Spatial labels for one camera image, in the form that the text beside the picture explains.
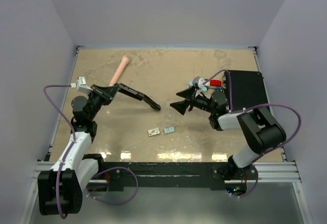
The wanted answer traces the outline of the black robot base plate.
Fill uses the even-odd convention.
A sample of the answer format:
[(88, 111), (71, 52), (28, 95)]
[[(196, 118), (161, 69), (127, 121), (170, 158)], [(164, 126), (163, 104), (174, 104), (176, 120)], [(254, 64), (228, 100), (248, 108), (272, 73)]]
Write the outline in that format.
[(227, 162), (104, 162), (106, 173), (94, 176), (89, 190), (123, 191), (127, 187), (141, 188), (209, 188), (225, 190), (227, 184), (236, 187), (241, 180), (256, 180), (254, 166), (226, 180), (219, 169)]

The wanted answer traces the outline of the grey staple box sleeve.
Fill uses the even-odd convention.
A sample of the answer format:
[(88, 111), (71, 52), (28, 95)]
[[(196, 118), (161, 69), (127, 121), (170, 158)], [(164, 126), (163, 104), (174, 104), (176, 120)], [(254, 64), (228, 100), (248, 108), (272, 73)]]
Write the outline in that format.
[(152, 136), (156, 136), (160, 134), (160, 130), (159, 128), (154, 128), (154, 129), (149, 129), (148, 130), (148, 136), (152, 137)]

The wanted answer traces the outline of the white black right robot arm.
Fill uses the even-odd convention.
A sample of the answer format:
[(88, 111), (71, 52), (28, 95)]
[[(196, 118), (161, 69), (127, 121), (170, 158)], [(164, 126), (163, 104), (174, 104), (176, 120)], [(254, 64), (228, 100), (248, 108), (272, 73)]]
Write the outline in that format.
[(208, 119), (212, 129), (242, 131), (247, 144), (229, 157), (225, 167), (219, 169), (226, 180), (240, 179), (259, 156), (286, 140), (286, 132), (266, 107), (233, 114), (227, 111), (228, 102), (223, 92), (213, 92), (207, 98), (203, 93), (197, 93), (195, 87), (191, 87), (176, 95), (184, 100), (170, 103), (170, 106), (180, 114), (184, 115), (195, 107), (210, 113)]

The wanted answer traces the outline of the staple tray with staples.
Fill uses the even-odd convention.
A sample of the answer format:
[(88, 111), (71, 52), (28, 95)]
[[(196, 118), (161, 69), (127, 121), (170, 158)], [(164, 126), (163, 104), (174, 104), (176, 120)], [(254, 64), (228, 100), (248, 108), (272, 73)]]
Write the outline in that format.
[(163, 129), (164, 134), (174, 133), (176, 128), (174, 126), (169, 126)]

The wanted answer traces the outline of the black stapler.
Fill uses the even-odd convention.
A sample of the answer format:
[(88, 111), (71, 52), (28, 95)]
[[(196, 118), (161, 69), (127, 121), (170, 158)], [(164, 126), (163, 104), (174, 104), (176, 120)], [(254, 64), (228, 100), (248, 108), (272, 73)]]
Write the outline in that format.
[(138, 101), (146, 102), (155, 111), (161, 110), (161, 106), (158, 103), (156, 103), (154, 100), (152, 100), (150, 97), (148, 97), (146, 94), (139, 92), (131, 87), (128, 87), (122, 83), (118, 83), (118, 87), (120, 93), (129, 96), (133, 99), (136, 99)]

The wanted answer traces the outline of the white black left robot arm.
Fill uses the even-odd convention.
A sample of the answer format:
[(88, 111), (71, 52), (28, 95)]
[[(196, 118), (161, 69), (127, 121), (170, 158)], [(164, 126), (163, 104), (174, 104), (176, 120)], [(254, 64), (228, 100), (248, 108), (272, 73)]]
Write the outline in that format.
[(119, 91), (119, 85), (92, 85), (87, 96), (71, 101), (73, 117), (67, 120), (71, 129), (69, 142), (59, 160), (46, 171), (41, 171), (38, 183), (39, 210), (42, 215), (76, 214), (82, 206), (82, 190), (92, 177), (101, 179), (106, 173), (102, 159), (85, 156), (97, 134), (95, 116), (102, 106), (109, 105)]

